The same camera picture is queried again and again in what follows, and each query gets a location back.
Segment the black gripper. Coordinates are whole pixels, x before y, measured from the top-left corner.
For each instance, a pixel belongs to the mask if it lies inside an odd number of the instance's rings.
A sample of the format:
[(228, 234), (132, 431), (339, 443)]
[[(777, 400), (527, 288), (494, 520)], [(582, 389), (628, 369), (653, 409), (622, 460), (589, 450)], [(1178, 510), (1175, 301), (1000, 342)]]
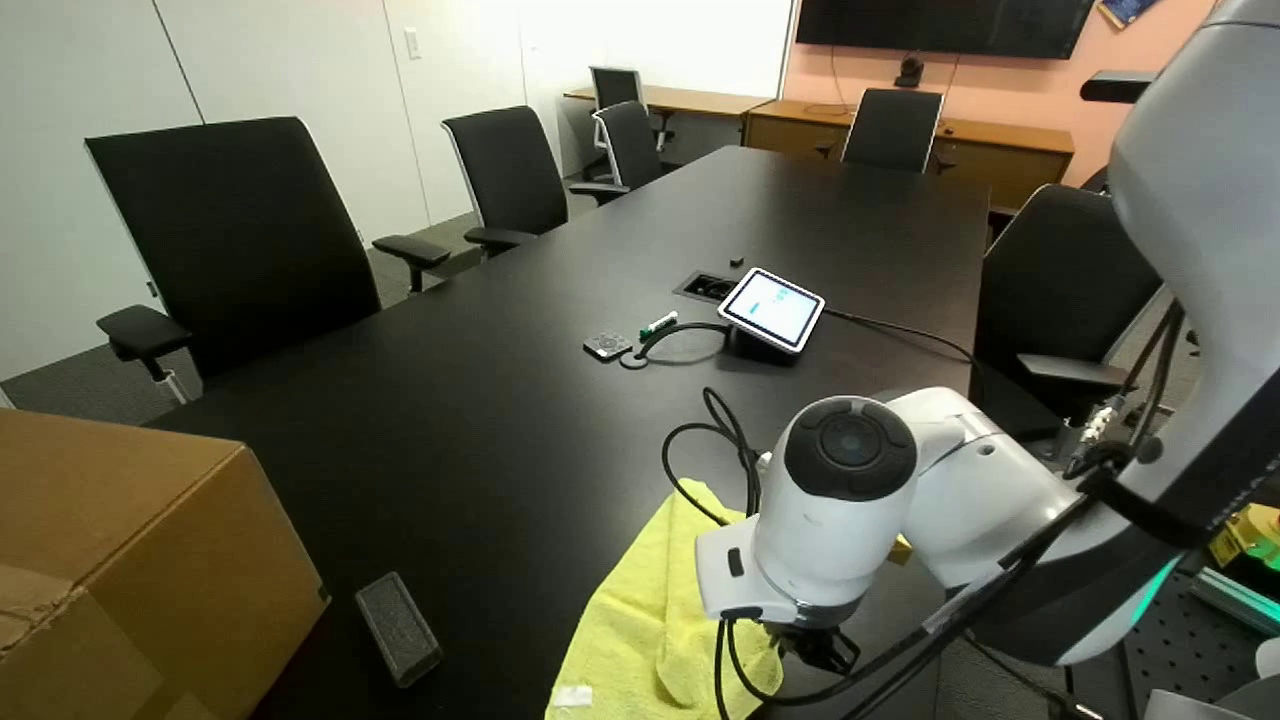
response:
[(849, 676), (859, 666), (859, 649), (840, 629), (785, 629), (780, 644), (804, 666)]

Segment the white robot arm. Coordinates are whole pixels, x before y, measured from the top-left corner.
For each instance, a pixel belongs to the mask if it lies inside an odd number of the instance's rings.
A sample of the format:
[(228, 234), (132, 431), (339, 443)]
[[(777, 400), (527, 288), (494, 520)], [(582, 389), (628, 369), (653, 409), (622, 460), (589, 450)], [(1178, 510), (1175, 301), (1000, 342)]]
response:
[(1107, 157), (1099, 206), (1192, 319), (1201, 376), (1123, 455), (1042, 469), (953, 389), (821, 395), (763, 451), (760, 510), (696, 541), (712, 618), (828, 629), (893, 544), (946, 590), (930, 635), (1080, 666), (1123, 640), (1280, 450), (1280, 0), (1216, 0)]

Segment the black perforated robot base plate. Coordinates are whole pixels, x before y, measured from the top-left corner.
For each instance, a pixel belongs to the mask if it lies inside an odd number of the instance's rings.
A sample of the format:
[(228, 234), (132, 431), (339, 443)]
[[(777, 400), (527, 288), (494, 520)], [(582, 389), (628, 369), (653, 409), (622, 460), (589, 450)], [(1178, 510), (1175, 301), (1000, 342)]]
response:
[(1257, 649), (1257, 629), (1192, 593), (1162, 593), (1110, 652), (1069, 668), (1069, 687), (1104, 720), (1139, 720), (1155, 691), (1204, 699), (1244, 720), (1280, 720), (1280, 691), (1257, 673)]

